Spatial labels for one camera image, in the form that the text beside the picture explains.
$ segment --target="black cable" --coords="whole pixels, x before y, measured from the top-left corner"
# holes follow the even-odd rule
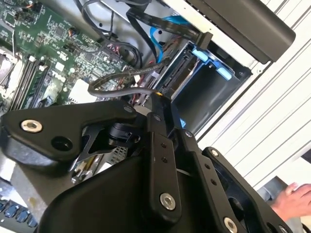
[[[305,230],[306,233],[311,233],[310,229],[302,223],[302,228]]]
[[[137,69],[137,70],[127,70],[121,73],[115,73],[115,74],[110,74],[106,75],[104,77],[99,78],[98,80],[92,82],[89,87],[88,87],[88,92],[93,95],[97,96],[100,98],[116,98],[120,96],[126,96],[126,95],[132,95],[132,94],[146,94],[150,95],[153,92],[157,92],[157,90],[149,89],[149,88],[142,88],[142,87],[133,87],[133,88],[126,88],[122,90],[116,90],[116,91],[101,91],[101,90],[96,90],[97,88],[100,88],[102,85],[107,83],[110,80],[113,79],[120,79],[120,78],[130,78],[135,75],[141,75],[145,73],[149,73],[153,70],[160,69],[166,65],[168,65],[171,62],[170,58],[167,57],[165,58],[162,62],[148,66],[143,69]]]
[[[179,35],[185,39],[196,42],[198,38],[202,36],[202,33],[196,29],[189,28],[182,24],[172,23],[162,18],[148,15],[139,9],[131,8],[126,13],[127,17],[131,17],[134,20],[139,20],[151,27],[161,29],[163,31]]]
[[[80,12],[82,12],[82,7],[83,5],[80,3],[79,0],[74,0],[76,6],[78,7],[78,9],[80,10]],[[130,43],[125,43],[125,42],[116,42],[116,41],[112,41],[108,38],[106,38],[105,35],[103,35],[103,29],[98,28],[95,23],[91,20],[91,18],[88,16],[88,14],[84,14],[82,15],[83,19],[85,20],[85,22],[87,24],[89,24],[94,31],[101,37],[101,39],[103,39],[105,41],[105,43],[108,44],[114,44],[120,47],[124,47],[127,48],[128,51],[132,52],[134,55],[134,59],[135,59],[135,63],[133,64],[134,67],[138,67],[141,68],[142,67],[142,57],[140,54],[140,51],[133,45],[131,45]]]
[[[101,2],[101,0],[89,0],[89,1],[87,1],[86,3],[84,3],[84,5],[82,6],[82,9],[81,9],[81,14],[82,14],[82,17],[83,18],[86,18],[86,14],[87,14],[87,12],[86,12],[86,7],[87,6],[89,6],[89,5],[91,5],[91,4],[94,4],[94,3],[100,3],[101,5],[104,5],[102,2]],[[114,11],[111,11],[111,18],[113,19],[113,15],[114,15]],[[112,29],[113,29],[113,20],[111,20],[112,21],[112,26],[110,25],[110,30],[108,31],[108,30],[105,30],[105,29],[99,29],[98,27],[96,27],[96,26],[94,26],[96,29],[99,29],[101,32],[103,32],[103,33],[108,33],[109,34],[109,36],[112,34]]]
[[[157,53],[156,48],[153,42],[151,41],[150,37],[147,35],[147,33],[143,30],[141,25],[138,23],[137,20],[158,29],[161,29],[163,31],[167,31],[169,33],[179,35],[182,38],[188,39],[192,42],[194,42],[198,48],[206,50],[207,45],[209,42],[209,35],[207,33],[202,33],[198,31],[195,28],[190,28],[189,26],[181,25],[181,24],[175,24],[170,21],[167,21],[165,19],[161,19],[155,16],[148,15],[144,12],[142,12],[139,9],[136,9],[134,7],[130,8],[126,12],[126,16],[134,29],[141,35],[141,37],[144,39],[144,41],[147,43],[149,48],[151,49],[153,55],[155,56],[155,60],[157,60]]]
[[[155,57],[155,60],[157,61],[157,53],[156,53],[156,48],[154,43],[152,42],[152,40],[150,39],[150,37],[147,35],[147,33],[145,32],[145,30],[143,30],[143,28],[141,27],[141,25],[137,22],[136,18],[132,16],[132,13],[134,10],[132,10],[133,8],[129,9],[126,12],[126,16],[128,18],[128,20],[130,21],[131,25],[133,26],[133,28],[141,35],[141,37],[144,39],[144,41],[147,43],[147,45],[149,46],[152,54]]]
[[[116,0],[116,2],[124,2],[126,4],[130,4],[133,6],[145,6],[145,5],[149,4],[151,2],[151,0],[147,0],[144,3],[138,3],[138,2],[134,2],[134,1],[130,1],[130,0]]]

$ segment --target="bolt head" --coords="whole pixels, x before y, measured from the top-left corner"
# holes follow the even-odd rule
[[[42,131],[42,124],[36,120],[25,120],[20,126],[24,131],[29,133],[38,133]]]
[[[287,230],[283,226],[279,225],[279,228],[281,229],[282,233],[288,233]]]
[[[176,208],[175,199],[168,193],[163,193],[160,196],[162,206],[167,210],[174,210]]]
[[[227,229],[230,231],[230,233],[238,233],[237,225],[235,225],[234,221],[232,221],[230,218],[225,217],[224,224],[225,227],[227,227]]]
[[[188,136],[188,137],[192,137],[192,133],[190,133],[189,131],[185,131],[185,134]]]
[[[29,122],[29,123],[27,123],[27,127],[30,129],[36,129],[38,126],[36,124],[34,124],[33,122]]]
[[[125,107],[124,107],[124,110],[127,111],[127,112],[129,112],[129,113],[132,113],[132,112],[133,112],[132,108],[130,108],[129,106],[125,106]]]
[[[218,156],[217,151],[215,151],[215,150],[211,150],[210,152],[211,152],[211,153],[212,153],[212,155],[214,155],[215,157],[217,157],[217,156]]]
[[[157,121],[161,121],[161,118],[160,118],[157,114],[154,114],[154,118],[155,118]]]

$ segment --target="human hand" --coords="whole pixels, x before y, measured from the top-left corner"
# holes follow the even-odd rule
[[[283,221],[311,215],[311,184],[305,184],[294,191],[297,187],[296,183],[289,185],[271,206]]]

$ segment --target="ram slot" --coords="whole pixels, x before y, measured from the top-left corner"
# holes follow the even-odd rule
[[[44,83],[44,80],[48,74],[48,71],[49,69],[46,69],[44,71],[44,73],[41,75],[41,77],[39,78],[39,80],[37,82],[37,84],[34,86],[34,95],[33,95],[33,98],[28,106],[28,108],[35,108],[36,107],[36,104],[38,102],[38,100],[40,99],[40,92],[41,92],[41,89],[42,89],[42,86],[43,86],[43,83]]]
[[[30,61],[27,59],[23,73],[18,81],[8,111],[21,109],[29,91],[31,81],[35,72],[38,70],[39,61]]]

